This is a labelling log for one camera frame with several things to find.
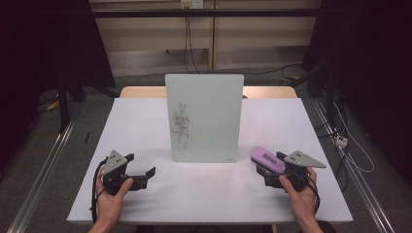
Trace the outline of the person's left hand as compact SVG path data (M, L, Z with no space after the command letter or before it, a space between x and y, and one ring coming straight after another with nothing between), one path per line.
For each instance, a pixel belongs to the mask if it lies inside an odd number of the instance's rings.
M131 186L133 185L132 179L127 179L120 187L117 194L112 195L108 192L102 183L102 171L100 168L97 175L97 181L95 183L97 197L97 221L102 230L109 230L114 228L118 223L122 211L123 200Z

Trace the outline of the aluminium floor rail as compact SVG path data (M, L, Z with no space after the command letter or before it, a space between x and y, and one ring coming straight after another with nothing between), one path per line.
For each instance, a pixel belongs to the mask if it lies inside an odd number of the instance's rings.
M324 107L322 101L319 99L311 99L311 102L316 109L319 118L324 124L326 132L329 134L337 132L337 130L331 126L330 123L326 122L326 107ZM335 143L336 137L329 136L329 138L331 139L333 145L337 148L339 157L343 164L345 164L348 175L352 179L352 182L355 185L371 218L377 226L378 231L380 233L395 233L395 228L391 224L387 214L362 175L364 172L357 167L358 165L354 165L355 162L353 161L353 157L349 153L345 153L341 146L337 146Z
M22 202L17 214L12 221L7 233L24 233L27 225L32 218L34 211L45 191L46 185L51 178L55 165L62 155L64 147L71 135L75 125L75 120L71 119L63 130L58 134L56 141L49 152L47 160L45 161L35 183L30 188L26 198Z

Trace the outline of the purple board eraser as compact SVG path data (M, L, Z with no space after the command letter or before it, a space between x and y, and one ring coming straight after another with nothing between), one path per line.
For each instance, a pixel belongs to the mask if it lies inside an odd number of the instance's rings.
M262 147L253 149L251 160L276 174L282 174L285 171L285 162L279 159L276 154Z

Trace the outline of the frosted glass whiteboard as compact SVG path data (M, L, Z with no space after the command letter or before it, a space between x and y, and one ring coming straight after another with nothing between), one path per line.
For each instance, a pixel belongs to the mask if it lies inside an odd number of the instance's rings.
M238 157L244 77L165 76L172 159L232 163Z

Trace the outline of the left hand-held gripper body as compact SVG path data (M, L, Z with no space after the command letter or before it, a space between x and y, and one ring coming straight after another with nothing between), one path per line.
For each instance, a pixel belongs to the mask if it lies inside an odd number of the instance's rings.
M126 174L127 164L129 162L125 159L125 156L118 153L116 150L112 150L107 157L107 161L103 167L102 179L103 185L110 194L117 194L125 181L128 179L133 180L133 184L130 191L137 191L140 189L146 189L148 181L144 179L144 175L140 176L128 176Z

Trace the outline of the black curtain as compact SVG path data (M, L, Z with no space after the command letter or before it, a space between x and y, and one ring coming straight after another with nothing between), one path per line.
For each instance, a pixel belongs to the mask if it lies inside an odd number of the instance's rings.
M393 167L412 184L412 0L321 0L303 58L309 71L332 53L338 86Z
M65 83L113 87L89 0L0 0L0 172L34 121L40 94Z

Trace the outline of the black metal stand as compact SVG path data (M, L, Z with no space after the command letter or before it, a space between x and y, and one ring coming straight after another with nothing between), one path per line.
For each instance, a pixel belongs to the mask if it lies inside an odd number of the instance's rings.
M333 116L333 74L329 62L323 60L305 75L290 83L290 87L296 88L302 83L307 83L311 97L326 96L326 119L334 123Z
M60 110L60 129L62 133L69 124L69 109L68 109L68 97L75 102L83 102L86 100L86 94L82 89L81 80L76 76L61 76L58 79L58 103Z

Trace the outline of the black horizontal bar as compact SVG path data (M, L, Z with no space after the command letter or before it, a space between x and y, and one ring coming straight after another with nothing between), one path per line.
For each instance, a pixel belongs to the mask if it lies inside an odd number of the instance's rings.
M317 9L285 10L93 10L95 17L317 17L326 12Z

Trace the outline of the person's right hand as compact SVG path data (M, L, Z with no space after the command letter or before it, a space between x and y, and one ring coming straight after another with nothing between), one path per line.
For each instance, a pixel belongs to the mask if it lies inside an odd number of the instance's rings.
M314 192L317 174L312 168L307 169L309 179L305 188L298 192L292 186L292 183L286 176L280 177L281 185L288 193L290 198L290 205L295 220L304 218L306 216L315 217L315 201L316 194Z

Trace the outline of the white table mat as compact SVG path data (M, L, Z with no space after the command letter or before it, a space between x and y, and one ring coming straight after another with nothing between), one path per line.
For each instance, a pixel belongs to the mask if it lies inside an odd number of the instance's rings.
M234 163L179 163L172 159L163 99L115 101L90 161L69 221L89 223L94 171L112 150L134 153L127 172L155 169L144 190L126 195L121 221L131 224L266 224L293 220L287 194L268 187L251 160L255 147L321 162L326 155L298 98L246 99L239 156Z

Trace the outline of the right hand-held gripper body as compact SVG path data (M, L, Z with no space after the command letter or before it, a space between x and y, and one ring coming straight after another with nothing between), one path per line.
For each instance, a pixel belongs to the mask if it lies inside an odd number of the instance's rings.
M287 155L284 160L285 171L282 175L286 176L294 189L298 192L302 191L308 184L309 175L308 167L325 168L325 164L317 159L307 155L306 153L296 150Z

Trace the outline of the white wall socket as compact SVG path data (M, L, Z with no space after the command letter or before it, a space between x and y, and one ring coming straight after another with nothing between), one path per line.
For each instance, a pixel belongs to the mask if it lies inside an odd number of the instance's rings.
M203 0L180 0L182 9L200 10L204 8Z

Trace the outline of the wooden table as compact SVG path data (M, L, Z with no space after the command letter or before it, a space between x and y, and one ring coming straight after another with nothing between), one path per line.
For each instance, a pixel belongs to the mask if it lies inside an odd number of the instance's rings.
M296 98L297 95L289 86L244 86L243 94L248 98ZM165 98L165 86L127 86L120 98Z

